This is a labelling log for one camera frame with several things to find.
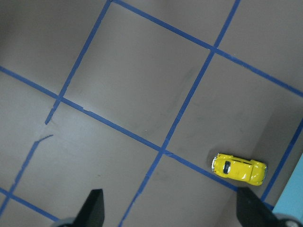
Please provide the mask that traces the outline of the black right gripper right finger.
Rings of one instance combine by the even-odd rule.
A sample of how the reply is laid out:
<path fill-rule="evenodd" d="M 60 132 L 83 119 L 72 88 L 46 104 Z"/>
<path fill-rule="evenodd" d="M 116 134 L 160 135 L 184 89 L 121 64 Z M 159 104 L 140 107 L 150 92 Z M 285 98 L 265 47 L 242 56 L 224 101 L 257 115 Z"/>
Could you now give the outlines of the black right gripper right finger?
<path fill-rule="evenodd" d="M 236 216 L 243 227 L 301 227 L 303 225 L 292 216 L 276 216 L 248 187 L 237 189 Z"/>

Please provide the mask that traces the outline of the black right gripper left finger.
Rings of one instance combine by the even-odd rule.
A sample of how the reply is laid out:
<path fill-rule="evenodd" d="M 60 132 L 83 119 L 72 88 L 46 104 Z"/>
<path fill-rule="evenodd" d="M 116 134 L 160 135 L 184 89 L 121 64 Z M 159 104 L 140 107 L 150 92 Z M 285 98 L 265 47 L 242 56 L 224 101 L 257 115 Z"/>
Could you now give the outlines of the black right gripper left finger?
<path fill-rule="evenodd" d="M 76 217 L 64 218 L 52 227 L 102 227 L 105 221 L 104 194 L 102 189 L 91 190 Z"/>

